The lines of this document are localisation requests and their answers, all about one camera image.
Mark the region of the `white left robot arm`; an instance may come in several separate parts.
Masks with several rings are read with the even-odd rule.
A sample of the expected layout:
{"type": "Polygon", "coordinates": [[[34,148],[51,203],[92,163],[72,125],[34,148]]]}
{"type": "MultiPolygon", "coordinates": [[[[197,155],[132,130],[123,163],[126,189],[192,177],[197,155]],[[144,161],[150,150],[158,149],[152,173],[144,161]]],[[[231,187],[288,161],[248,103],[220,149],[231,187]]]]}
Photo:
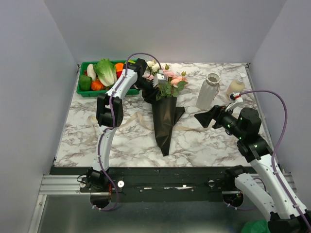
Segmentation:
{"type": "Polygon", "coordinates": [[[99,125],[97,154],[86,177],[80,181],[81,188],[102,192],[112,184],[107,171],[113,137],[123,122],[122,100],[132,86],[142,91],[145,102],[152,103],[156,100],[156,88],[152,82],[143,77],[146,69],[147,63],[143,59],[137,59],[134,64],[127,62],[112,88],[97,97],[96,119],[99,125]]]}

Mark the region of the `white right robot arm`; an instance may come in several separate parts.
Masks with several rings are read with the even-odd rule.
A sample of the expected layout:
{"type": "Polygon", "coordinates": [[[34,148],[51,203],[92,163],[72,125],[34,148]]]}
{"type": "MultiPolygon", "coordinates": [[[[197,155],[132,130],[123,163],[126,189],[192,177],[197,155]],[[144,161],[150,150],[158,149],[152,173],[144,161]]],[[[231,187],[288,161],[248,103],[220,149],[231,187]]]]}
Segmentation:
{"type": "Polygon", "coordinates": [[[258,111],[243,108],[238,118],[224,106],[215,105],[208,112],[195,114],[207,128],[212,120],[214,129],[224,128],[228,135],[237,138],[240,154],[262,179],[261,188],[243,166],[226,170],[224,186],[242,191],[260,210],[272,233],[303,233],[311,230],[311,212],[299,200],[281,170],[272,158],[272,150],[259,134],[261,119],[258,111]]]}

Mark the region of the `black wrapping paper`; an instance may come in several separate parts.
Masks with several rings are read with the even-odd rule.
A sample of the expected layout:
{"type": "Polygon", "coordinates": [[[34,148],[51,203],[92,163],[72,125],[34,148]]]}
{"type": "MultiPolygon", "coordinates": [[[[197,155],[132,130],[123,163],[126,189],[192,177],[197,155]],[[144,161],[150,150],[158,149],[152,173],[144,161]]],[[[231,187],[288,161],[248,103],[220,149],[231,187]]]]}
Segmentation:
{"type": "Polygon", "coordinates": [[[177,97],[163,98],[152,104],[155,140],[163,156],[169,155],[173,127],[185,113],[185,108],[176,104],[177,97]]]}

